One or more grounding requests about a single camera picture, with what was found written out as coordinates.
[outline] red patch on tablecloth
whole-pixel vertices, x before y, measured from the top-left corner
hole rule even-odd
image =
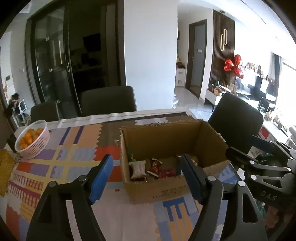
[[[113,156],[114,160],[120,159],[120,147],[119,146],[106,146],[96,148],[94,161],[101,161],[106,154]]]
[[[114,166],[108,182],[122,182],[120,166]]]
[[[260,132],[264,136],[264,138],[267,139],[267,137],[269,136],[269,131],[262,127]]]
[[[31,170],[31,166],[32,166],[33,164],[34,164],[34,163],[21,161],[21,162],[18,164],[18,166],[17,166],[17,170],[18,170],[18,171],[21,171],[21,172],[30,172],[30,170]]]
[[[19,232],[19,215],[16,211],[13,211],[13,209],[7,205],[6,208],[6,225],[15,236],[17,240],[20,239],[20,232]]]

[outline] wicker basket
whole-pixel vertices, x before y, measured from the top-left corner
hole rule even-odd
[[[38,136],[38,138],[27,148],[20,150],[20,139],[25,136],[28,129],[37,130],[38,128],[42,128],[43,131]],[[45,120],[38,120],[34,123],[30,124],[26,129],[22,131],[15,142],[15,150],[21,154],[26,159],[32,159],[37,156],[47,145],[49,141],[49,130],[47,128],[47,123]]]

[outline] marble floor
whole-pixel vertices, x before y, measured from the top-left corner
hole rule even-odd
[[[197,119],[208,121],[212,114],[211,105],[204,105],[194,94],[183,87],[175,87],[175,94],[179,99],[176,109],[182,107],[189,108]]]

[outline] balloon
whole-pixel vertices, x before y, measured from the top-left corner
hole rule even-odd
[[[241,60],[242,60],[242,58],[239,54],[235,55],[234,56],[234,65],[238,66],[240,64]]]
[[[235,73],[235,75],[237,77],[239,77],[241,79],[244,78],[244,73],[242,72],[242,70],[239,67],[235,66],[234,69],[233,69],[233,72]]]
[[[230,59],[227,59],[226,61],[225,61],[225,66],[224,66],[224,70],[225,71],[231,71],[232,69],[234,68],[234,64],[233,64],[233,62],[230,60]]]

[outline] silver screw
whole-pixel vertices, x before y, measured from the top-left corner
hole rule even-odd
[[[56,185],[56,181],[51,181],[49,182],[48,186],[50,186],[51,188],[54,187]]]
[[[244,187],[244,186],[246,185],[246,183],[243,182],[243,181],[239,181],[238,184],[239,184],[241,187]]]
[[[81,182],[85,181],[86,180],[86,175],[79,176],[78,180],[81,181]]]
[[[216,178],[214,176],[207,176],[207,179],[211,182],[216,181]]]

